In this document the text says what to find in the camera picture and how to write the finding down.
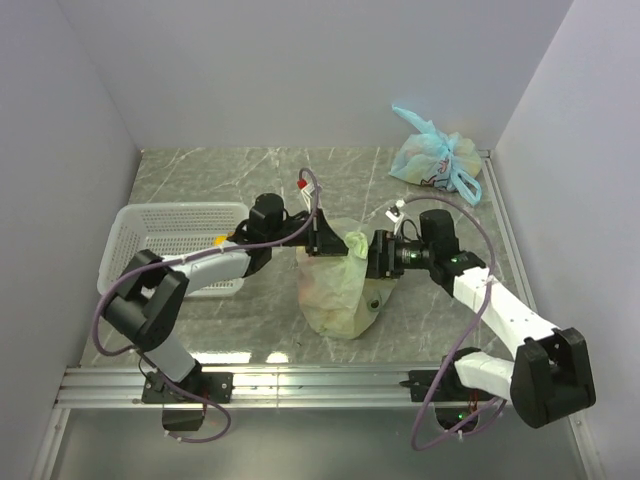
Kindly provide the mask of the light green plastic bag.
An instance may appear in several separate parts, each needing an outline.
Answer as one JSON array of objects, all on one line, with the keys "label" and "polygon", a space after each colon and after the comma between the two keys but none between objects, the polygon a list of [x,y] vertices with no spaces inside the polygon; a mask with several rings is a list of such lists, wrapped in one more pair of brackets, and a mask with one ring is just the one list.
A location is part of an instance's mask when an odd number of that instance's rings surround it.
[{"label": "light green plastic bag", "polygon": [[329,222],[347,247],[345,256],[309,256],[296,250],[298,304],[316,333],[352,340],[371,327],[397,285],[366,276],[374,230],[349,218]]}]

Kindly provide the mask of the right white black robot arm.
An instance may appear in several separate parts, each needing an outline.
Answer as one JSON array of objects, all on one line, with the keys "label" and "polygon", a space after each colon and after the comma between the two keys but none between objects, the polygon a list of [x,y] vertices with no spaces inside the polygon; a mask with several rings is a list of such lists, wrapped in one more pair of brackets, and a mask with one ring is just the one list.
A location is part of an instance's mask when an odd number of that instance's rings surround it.
[{"label": "right white black robot arm", "polygon": [[476,254],[462,250],[448,211],[422,212],[414,240],[403,234],[405,219],[399,207],[391,207],[387,215],[394,228],[375,232],[368,277],[390,280],[408,270],[427,271],[450,297],[479,315],[512,356],[503,360],[477,348],[456,349],[444,358],[442,374],[426,379],[421,371],[410,372],[406,384],[413,401],[422,401],[428,393],[437,402],[462,401],[475,393],[498,397],[511,403],[532,428],[595,404],[584,336],[543,319],[502,285]]}]

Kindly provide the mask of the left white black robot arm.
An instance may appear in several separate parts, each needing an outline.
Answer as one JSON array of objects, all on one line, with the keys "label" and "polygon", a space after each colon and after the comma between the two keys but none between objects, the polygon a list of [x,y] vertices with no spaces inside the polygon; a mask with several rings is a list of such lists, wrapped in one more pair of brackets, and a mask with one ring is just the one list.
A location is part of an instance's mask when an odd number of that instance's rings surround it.
[{"label": "left white black robot arm", "polygon": [[233,233],[219,246],[184,257],[161,257],[150,250],[134,255],[97,307],[140,356],[162,376],[177,401],[206,398],[202,367],[173,330],[189,294],[214,283],[244,279],[261,270],[275,247],[301,247],[311,256],[345,256],[348,247],[329,226],[317,197],[291,215],[276,194],[260,195]]}]

